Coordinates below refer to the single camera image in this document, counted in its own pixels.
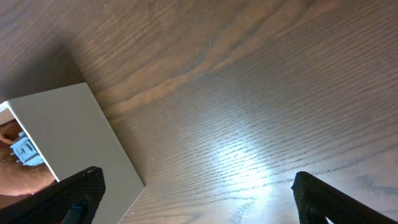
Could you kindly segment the brown plush toy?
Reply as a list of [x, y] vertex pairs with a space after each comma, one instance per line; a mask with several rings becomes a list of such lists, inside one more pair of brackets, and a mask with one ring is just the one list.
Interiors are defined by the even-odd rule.
[[21, 131], [15, 119], [1, 125], [1, 195], [35, 194], [55, 182], [46, 164], [24, 166], [18, 162], [11, 144]]

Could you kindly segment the yellow grey toy truck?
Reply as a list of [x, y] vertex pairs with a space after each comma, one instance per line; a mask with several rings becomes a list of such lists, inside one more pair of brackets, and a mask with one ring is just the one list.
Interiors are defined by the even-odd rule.
[[44, 163], [38, 150], [24, 131], [20, 132], [18, 138], [11, 144], [13, 154], [18, 157], [17, 162], [24, 166], [39, 166]]

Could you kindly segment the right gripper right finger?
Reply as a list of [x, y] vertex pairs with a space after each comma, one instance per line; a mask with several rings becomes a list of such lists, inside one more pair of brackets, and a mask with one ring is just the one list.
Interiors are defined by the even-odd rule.
[[308, 172], [296, 173], [292, 190], [301, 224], [397, 224]]

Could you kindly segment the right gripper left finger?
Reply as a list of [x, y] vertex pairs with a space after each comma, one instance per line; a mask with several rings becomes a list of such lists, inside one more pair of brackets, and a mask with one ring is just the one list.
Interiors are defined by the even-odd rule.
[[91, 166], [1, 209], [1, 223], [92, 223], [106, 185], [103, 170]]

